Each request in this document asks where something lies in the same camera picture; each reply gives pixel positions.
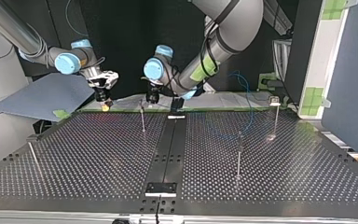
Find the cable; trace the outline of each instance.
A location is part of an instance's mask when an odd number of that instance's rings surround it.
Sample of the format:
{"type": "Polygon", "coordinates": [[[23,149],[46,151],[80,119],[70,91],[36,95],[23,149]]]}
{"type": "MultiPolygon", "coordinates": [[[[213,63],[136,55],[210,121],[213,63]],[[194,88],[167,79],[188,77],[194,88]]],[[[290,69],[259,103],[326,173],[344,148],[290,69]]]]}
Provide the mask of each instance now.
{"type": "Polygon", "coordinates": [[[249,101],[249,93],[250,93],[250,87],[249,87],[249,82],[246,80],[246,78],[245,77],[243,77],[243,76],[240,76],[240,75],[238,75],[238,74],[230,74],[230,75],[228,75],[229,77],[237,77],[237,78],[242,78],[242,80],[244,80],[245,81],[245,83],[246,83],[246,86],[244,86],[240,81],[240,85],[241,86],[243,86],[245,89],[246,89],[246,101],[248,102],[248,105],[249,105],[249,108],[250,108],[250,110],[251,110],[251,118],[250,118],[250,120],[249,120],[249,123],[248,123],[248,125],[245,127],[245,129],[242,131],[242,133],[246,133],[248,130],[249,130],[249,128],[251,127],[251,125],[252,125],[252,123],[253,123],[253,119],[254,119],[254,110],[253,110],[253,107],[252,107],[252,105],[251,105],[251,102],[249,101]]]}
{"type": "Polygon", "coordinates": [[[105,57],[101,57],[100,59],[97,60],[97,62],[95,64],[92,64],[92,65],[89,65],[87,67],[84,67],[82,68],[81,70],[85,70],[85,69],[88,69],[88,68],[91,68],[91,67],[94,67],[94,66],[98,66],[100,65],[101,63],[103,63],[104,61],[106,60],[105,57]]]}
{"type": "MultiPolygon", "coordinates": [[[[274,22],[273,22],[273,27],[272,27],[274,30],[275,30],[275,26],[277,24],[279,9],[280,9],[279,4],[277,4],[277,9],[275,10],[275,17],[274,17],[274,22]]],[[[275,49],[272,50],[272,58],[274,59],[274,62],[278,66],[278,60],[277,60],[277,57],[275,55],[275,49]]],[[[298,111],[298,106],[296,105],[295,101],[293,100],[292,96],[290,95],[289,91],[287,90],[286,84],[284,84],[284,80],[283,80],[283,77],[281,75],[281,72],[279,71],[279,67],[277,68],[277,73],[278,73],[278,76],[281,78],[281,82],[283,84],[284,91],[286,91],[287,96],[289,97],[289,99],[292,100],[293,105],[295,106],[296,110],[298,111]]]]}
{"type": "MultiPolygon", "coordinates": [[[[252,105],[251,105],[251,102],[250,102],[250,100],[249,100],[249,97],[248,97],[248,95],[249,95],[249,93],[250,93],[250,88],[249,88],[249,82],[246,80],[246,78],[245,77],[243,77],[243,76],[241,76],[241,75],[238,75],[238,74],[230,74],[230,75],[228,75],[229,77],[237,77],[237,79],[238,80],[240,80],[240,78],[242,79],[242,80],[244,80],[245,81],[245,83],[246,83],[246,85],[243,85],[241,82],[240,82],[240,85],[242,86],[242,87],[244,87],[245,88],[245,90],[246,90],[246,101],[247,101],[247,103],[248,103],[248,105],[249,105],[249,108],[250,108],[250,119],[249,119],[249,122],[248,122],[248,124],[244,127],[244,129],[243,130],[240,130],[241,131],[241,133],[246,133],[246,132],[248,132],[249,131],[249,128],[252,126],[252,124],[253,124],[253,121],[254,121],[254,116],[255,116],[255,112],[254,112],[254,109],[253,109],[253,107],[252,107],[252,105]]],[[[214,132],[214,133],[216,133],[217,135],[220,135],[220,136],[222,136],[223,138],[227,138],[227,139],[236,139],[236,138],[238,138],[238,136],[236,135],[236,134],[225,134],[225,133],[220,133],[220,131],[219,130],[217,130],[214,126],[211,126],[211,130],[214,132]]]]}
{"type": "MultiPolygon", "coordinates": [[[[208,33],[207,35],[205,36],[204,40],[202,41],[202,45],[201,45],[201,51],[200,51],[200,64],[201,64],[201,67],[202,67],[202,70],[203,72],[205,73],[205,75],[207,76],[205,79],[202,80],[202,84],[197,87],[195,90],[193,89],[188,89],[186,87],[184,87],[182,85],[182,83],[180,82],[180,79],[177,78],[176,80],[176,83],[178,84],[178,86],[185,90],[185,91],[199,91],[203,88],[203,85],[205,84],[205,82],[208,81],[209,78],[213,77],[214,74],[218,73],[219,72],[219,65],[217,64],[217,61],[216,59],[214,58],[213,54],[212,54],[212,49],[211,49],[211,44],[210,44],[210,41],[211,41],[211,34],[212,34],[212,31],[214,29],[214,27],[217,25],[216,22],[213,23],[213,25],[211,26],[211,28],[208,30],[208,33]],[[213,62],[213,65],[214,65],[214,74],[209,74],[208,71],[206,70],[206,67],[205,67],[205,64],[204,64],[204,51],[205,51],[205,47],[207,49],[207,52],[208,52],[208,55],[209,57],[211,58],[212,62],[213,62]]],[[[174,79],[174,77],[177,75],[177,73],[175,75],[172,75],[172,77],[170,78],[170,80],[168,81],[167,85],[165,85],[164,87],[168,86],[168,84],[171,85],[171,82],[172,80],[174,79]]]]}
{"type": "Polygon", "coordinates": [[[159,219],[158,219],[158,210],[159,210],[159,202],[161,201],[161,196],[159,196],[158,198],[158,204],[157,204],[157,209],[156,209],[156,214],[155,214],[155,217],[156,217],[156,224],[159,224],[159,219]]]}
{"type": "Polygon", "coordinates": [[[50,54],[49,54],[49,50],[48,50],[48,44],[46,43],[45,39],[43,39],[43,37],[36,31],[36,29],[27,23],[27,25],[34,31],[34,33],[37,35],[38,39],[39,39],[39,43],[40,43],[40,48],[39,50],[37,51],[37,53],[34,53],[34,54],[28,54],[28,53],[24,53],[22,52],[27,58],[38,58],[40,56],[45,56],[45,64],[46,64],[46,68],[48,69],[49,68],[49,65],[48,65],[48,58],[50,57],[50,54]]]}
{"type": "Polygon", "coordinates": [[[217,62],[216,60],[214,59],[214,56],[212,54],[212,51],[211,51],[211,45],[210,45],[210,41],[211,39],[209,38],[211,33],[212,33],[212,30],[214,29],[214,27],[217,25],[216,22],[213,23],[213,25],[211,26],[211,28],[209,29],[207,35],[205,36],[204,38],[204,41],[202,43],[202,46],[201,46],[201,52],[200,52],[200,63],[201,63],[201,67],[202,67],[202,70],[203,72],[205,73],[205,75],[207,77],[212,77],[214,74],[216,74],[218,72],[218,65],[217,65],[217,62]],[[214,65],[214,71],[215,73],[214,74],[209,74],[208,71],[206,70],[205,68],[205,64],[204,64],[204,51],[205,51],[205,46],[207,48],[207,52],[208,52],[208,55],[209,57],[211,58],[212,62],[213,62],[213,65],[214,65]]]}
{"type": "MultiPolygon", "coordinates": [[[[242,77],[241,72],[240,72],[239,70],[236,70],[236,71],[234,71],[234,72],[231,73],[231,74],[236,74],[236,75],[239,75],[239,76],[242,77]]],[[[237,77],[237,80],[238,80],[238,82],[240,83],[240,85],[245,88],[244,84],[242,84],[242,82],[241,82],[241,80],[240,80],[239,77],[237,77]]],[[[255,97],[255,94],[254,94],[253,92],[250,92],[250,94],[251,94],[257,101],[267,101],[267,100],[269,99],[269,97],[267,97],[267,99],[257,98],[257,97],[255,97]]]]}
{"type": "Polygon", "coordinates": [[[14,49],[14,47],[11,46],[10,50],[8,51],[8,53],[6,53],[5,55],[0,56],[0,59],[6,58],[6,57],[11,53],[11,51],[12,51],[13,49],[14,49]]]}
{"type": "Polygon", "coordinates": [[[85,35],[83,33],[80,33],[78,32],[77,29],[75,29],[75,27],[72,25],[72,23],[69,21],[69,17],[68,17],[68,8],[69,8],[69,5],[71,4],[72,0],[68,0],[68,3],[66,4],[66,7],[65,7],[65,18],[66,18],[66,22],[68,23],[69,27],[71,27],[71,29],[77,33],[78,35],[83,35],[83,36],[88,36],[88,35],[85,35]]]}
{"type": "Polygon", "coordinates": [[[40,122],[39,134],[41,134],[41,133],[43,132],[43,127],[44,127],[44,125],[45,125],[45,121],[42,120],[42,121],[40,122]]]}

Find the blue joint cap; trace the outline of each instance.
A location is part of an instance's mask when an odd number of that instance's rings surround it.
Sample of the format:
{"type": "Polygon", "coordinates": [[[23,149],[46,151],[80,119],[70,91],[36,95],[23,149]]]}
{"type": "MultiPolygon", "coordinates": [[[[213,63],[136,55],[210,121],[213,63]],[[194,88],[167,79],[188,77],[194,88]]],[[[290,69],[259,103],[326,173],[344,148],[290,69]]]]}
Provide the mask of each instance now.
{"type": "Polygon", "coordinates": [[[54,65],[61,73],[70,75],[78,72],[81,68],[80,59],[73,53],[62,53],[57,56],[54,65]]]}
{"type": "Polygon", "coordinates": [[[92,48],[92,45],[88,39],[77,40],[71,43],[72,49],[79,48],[92,48]]]}
{"type": "Polygon", "coordinates": [[[189,100],[189,99],[191,99],[191,97],[194,96],[194,94],[196,94],[196,92],[197,92],[197,87],[194,87],[193,91],[188,91],[185,95],[183,95],[181,97],[184,100],[189,100]]]}
{"type": "Polygon", "coordinates": [[[167,57],[172,57],[173,56],[173,49],[166,46],[166,45],[158,45],[156,47],[156,53],[157,54],[162,54],[164,56],[167,56],[167,57]]]}
{"type": "Polygon", "coordinates": [[[164,75],[164,66],[159,59],[151,58],[145,64],[144,73],[151,80],[159,80],[164,75]]]}

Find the black wall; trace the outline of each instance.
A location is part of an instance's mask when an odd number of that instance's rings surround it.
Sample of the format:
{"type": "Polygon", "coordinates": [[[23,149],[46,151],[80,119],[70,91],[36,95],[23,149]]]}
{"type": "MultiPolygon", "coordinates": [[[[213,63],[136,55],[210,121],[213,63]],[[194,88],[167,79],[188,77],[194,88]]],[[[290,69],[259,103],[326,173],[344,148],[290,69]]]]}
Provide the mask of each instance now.
{"type": "Polygon", "coordinates": [[[322,3],[323,0],[300,0],[298,5],[296,29],[285,78],[289,95],[298,104],[310,63],[322,3]]]}
{"type": "MultiPolygon", "coordinates": [[[[72,0],[69,20],[80,33],[88,36],[77,34],[67,24],[66,0],[6,1],[50,45],[69,49],[72,41],[89,38],[97,56],[106,58],[103,69],[120,74],[118,84],[112,89],[114,98],[146,91],[146,83],[140,77],[156,45],[171,46],[175,50],[173,61],[183,70],[198,54],[203,40],[204,15],[186,0],[72,0]]],[[[279,3],[295,23],[298,0],[279,3]]],[[[279,38],[263,21],[248,49],[223,63],[220,74],[210,79],[210,83],[219,91],[243,91],[235,78],[227,77],[240,70],[255,90],[258,74],[274,70],[271,43],[279,38]]],[[[24,60],[21,64],[27,76],[56,71],[24,60]]]]}
{"type": "Polygon", "coordinates": [[[89,37],[103,69],[117,71],[114,98],[146,91],[144,64],[158,44],[174,49],[173,62],[182,70],[198,54],[203,40],[203,14],[183,0],[82,0],[89,37]]]}

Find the hole pattern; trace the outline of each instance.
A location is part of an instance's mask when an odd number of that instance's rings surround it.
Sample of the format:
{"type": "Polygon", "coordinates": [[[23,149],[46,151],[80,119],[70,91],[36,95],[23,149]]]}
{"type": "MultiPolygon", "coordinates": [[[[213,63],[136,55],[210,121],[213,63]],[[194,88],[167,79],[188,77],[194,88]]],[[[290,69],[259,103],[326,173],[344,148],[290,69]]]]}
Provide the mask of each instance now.
{"type": "Polygon", "coordinates": [[[0,197],[139,199],[164,114],[78,114],[0,169],[0,197]]]}
{"type": "Polygon", "coordinates": [[[243,112],[187,115],[182,200],[358,203],[351,162],[328,149],[310,124],[281,111],[274,132],[275,111],[255,112],[239,141],[249,119],[243,112]]]}

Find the perforated metal plate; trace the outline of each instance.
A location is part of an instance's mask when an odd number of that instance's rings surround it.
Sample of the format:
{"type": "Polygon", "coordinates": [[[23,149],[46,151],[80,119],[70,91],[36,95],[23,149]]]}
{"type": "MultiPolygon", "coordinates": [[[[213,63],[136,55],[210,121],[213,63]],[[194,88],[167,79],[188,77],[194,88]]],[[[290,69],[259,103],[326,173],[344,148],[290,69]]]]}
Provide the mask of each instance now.
{"type": "Polygon", "coordinates": [[[290,112],[275,128],[275,115],[188,114],[176,212],[358,217],[358,162],[290,112]]]}
{"type": "Polygon", "coordinates": [[[154,214],[151,176],[178,187],[160,214],[358,218],[358,162],[293,113],[166,116],[76,115],[0,162],[0,209],[154,214]]]}
{"type": "Polygon", "coordinates": [[[145,114],[143,133],[140,114],[78,114],[33,143],[37,161],[26,148],[0,162],[0,199],[28,200],[24,209],[31,210],[37,202],[76,200],[139,209],[165,118],[145,114]]]}

